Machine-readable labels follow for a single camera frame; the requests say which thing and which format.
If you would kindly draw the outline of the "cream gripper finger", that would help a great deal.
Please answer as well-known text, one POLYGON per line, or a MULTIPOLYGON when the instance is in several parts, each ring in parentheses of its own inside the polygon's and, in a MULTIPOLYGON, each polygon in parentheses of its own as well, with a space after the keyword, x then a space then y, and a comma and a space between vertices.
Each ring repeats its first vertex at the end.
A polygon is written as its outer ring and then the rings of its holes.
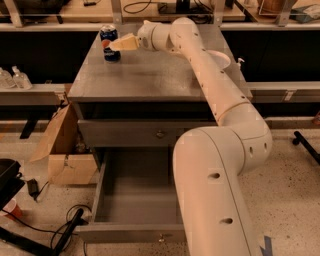
POLYGON ((109 43, 109 48, 113 51, 132 51, 139 48, 138 37, 133 33, 124 35, 109 43))

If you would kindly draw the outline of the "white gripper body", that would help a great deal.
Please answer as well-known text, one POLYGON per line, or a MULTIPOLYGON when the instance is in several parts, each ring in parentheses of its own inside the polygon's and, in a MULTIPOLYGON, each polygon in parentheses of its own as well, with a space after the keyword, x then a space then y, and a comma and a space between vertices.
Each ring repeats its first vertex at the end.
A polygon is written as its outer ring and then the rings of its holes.
POLYGON ((170 30, 169 24, 145 20, 137 33, 139 44, 149 51, 169 51, 172 48, 170 30))

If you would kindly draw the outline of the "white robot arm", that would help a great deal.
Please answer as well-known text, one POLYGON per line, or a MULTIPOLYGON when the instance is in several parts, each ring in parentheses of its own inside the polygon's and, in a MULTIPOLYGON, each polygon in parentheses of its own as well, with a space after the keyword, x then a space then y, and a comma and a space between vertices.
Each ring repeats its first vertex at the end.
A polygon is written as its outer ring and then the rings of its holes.
POLYGON ((148 22, 136 35, 109 44, 116 51, 165 51, 191 65, 217 122, 191 129, 173 152, 174 181, 190 256, 265 256, 243 199, 238 175, 261 166, 272 135, 256 108, 219 67, 196 24, 148 22))

